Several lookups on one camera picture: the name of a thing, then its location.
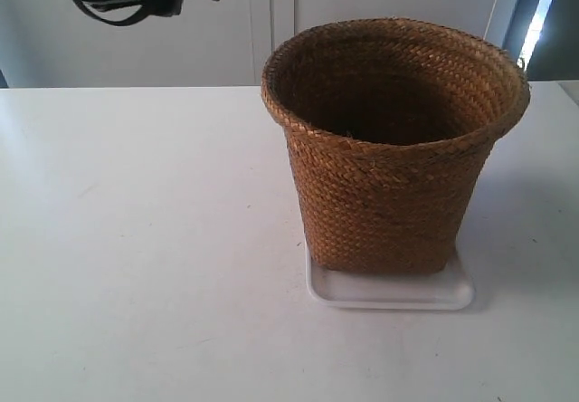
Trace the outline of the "brown woven wicker basket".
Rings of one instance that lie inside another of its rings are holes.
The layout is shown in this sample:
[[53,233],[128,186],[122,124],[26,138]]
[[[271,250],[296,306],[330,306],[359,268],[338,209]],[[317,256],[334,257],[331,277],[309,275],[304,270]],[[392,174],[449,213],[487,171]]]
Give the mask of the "brown woven wicker basket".
[[530,94],[506,51],[421,20],[334,22],[282,43],[261,96],[284,133],[313,260],[346,273],[441,271]]

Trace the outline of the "white rectangular plastic tray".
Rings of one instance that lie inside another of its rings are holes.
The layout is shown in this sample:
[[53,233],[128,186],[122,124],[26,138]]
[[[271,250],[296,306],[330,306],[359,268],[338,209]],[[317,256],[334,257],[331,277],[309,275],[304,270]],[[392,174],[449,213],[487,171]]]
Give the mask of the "white rectangular plastic tray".
[[306,253],[306,285],[324,305],[352,310],[459,311],[476,294],[458,256],[434,274],[367,275],[324,269]]

